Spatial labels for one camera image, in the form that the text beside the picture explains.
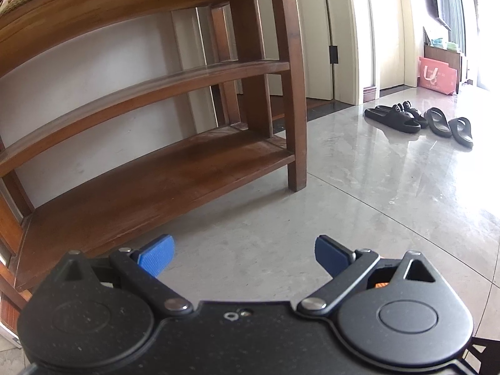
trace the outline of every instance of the slipper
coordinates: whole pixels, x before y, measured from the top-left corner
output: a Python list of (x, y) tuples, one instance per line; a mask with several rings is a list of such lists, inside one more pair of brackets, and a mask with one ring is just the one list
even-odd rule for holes
[[(417, 123), (419, 123), (422, 128), (427, 128), (429, 126), (428, 121), (422, 117), (421, 112), (418, 111), (416, 108), (412, 107), (412, 105), (409, 101), (405, 101), (403, 104), (399, 103), (398, 107), (401, 110), (406, 111), (407, 113), (410, 113), (413, 116), (413, 118), (415, 119), (415, 121)], [(379, 108), (379, 109), (384, 110), (384, 111), (391, 111), (392, 110), (392, 107), (388, 107), (386, 105), (378, 105), (375, 108)]]
[(453, 137), (457, 143), (472, 148), (471, 122), (466, 117), (454, 118), (449, 121), (449, 127), (452, 130)]
[(423, 116), (426, 118), (434, 134), (445, 138), (450, 138), (452, 136), (452, 130), (449, 128), (446, 116), (437, 107), (430, 108), (424, 112)]
[(397, 104), (392, 106), (391, 111), (385, 111), (379, 108), (367, 108), (364, 111), (364, 116), (401, 131), (402, 133), (418, 133), (421, 128), (420, 124), (415, 121), (413, 116), (404, 112)]
[(410, 113), (415, 118), (415, 121), (419, 123), (422, 128), (427, 128), (429, 126), (429, 122), (422, 117), (420, 111), (418, 111), (415, 107), (412, 107), (412, 104), (409, 101), (404, 101), (402, 106), (403, 110)]

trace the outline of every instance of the blue gripper pad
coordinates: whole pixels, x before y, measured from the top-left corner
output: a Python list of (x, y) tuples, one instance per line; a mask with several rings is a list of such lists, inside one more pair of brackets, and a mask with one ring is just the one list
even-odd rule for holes
[(172, 262), (176, 246), (171, 235), (162, 235), (132, 256), (142, 269), (157, 277)]
[(314, 245), (316, 261), (327, 271), (332, 278), (346, 269), (354, 258), (354, 253), (326, 235), (316, 238)]

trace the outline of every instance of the pair of slippers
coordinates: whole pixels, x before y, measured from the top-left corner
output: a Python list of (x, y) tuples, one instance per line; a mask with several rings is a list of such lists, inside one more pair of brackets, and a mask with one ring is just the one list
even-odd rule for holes
[(437, 107), (430, 108), (423, 116), (434, 134), (444, 138), (453, 137), (460, 145), (473, 147), (471, 122), (466, 117), (454, 118), (448, 122), (444, 113)]
[(427, 119), (422, 117), (420, 111), (412, 107), (409, 101), (392, 107), (378, 105), (375, 108), (367, 108), (364, 116), (402, 133), (415, 134), (428, 127)]
[(448, 123), (444, 113), (437, 107), (430, 108), (422, 116), (409, 101), (405, 101), (392, 107), (379, 105), (367, 108), (364, 116), (402, 133), (415, 134), (422, 128), (429, 127), (436, 135), (445, 138), (453, 136), (459, 144), (467, 148), (473, 147), (471, 122), (465, 117), (459, 117)]

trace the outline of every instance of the pink bag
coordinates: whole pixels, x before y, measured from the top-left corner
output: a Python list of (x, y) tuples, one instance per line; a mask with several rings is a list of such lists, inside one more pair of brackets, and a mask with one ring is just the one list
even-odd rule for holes
[(446, 62), (421, 57), (418, 85), (443, 94), (453, 94), (457, 88), (457, 70), (451, 69)]

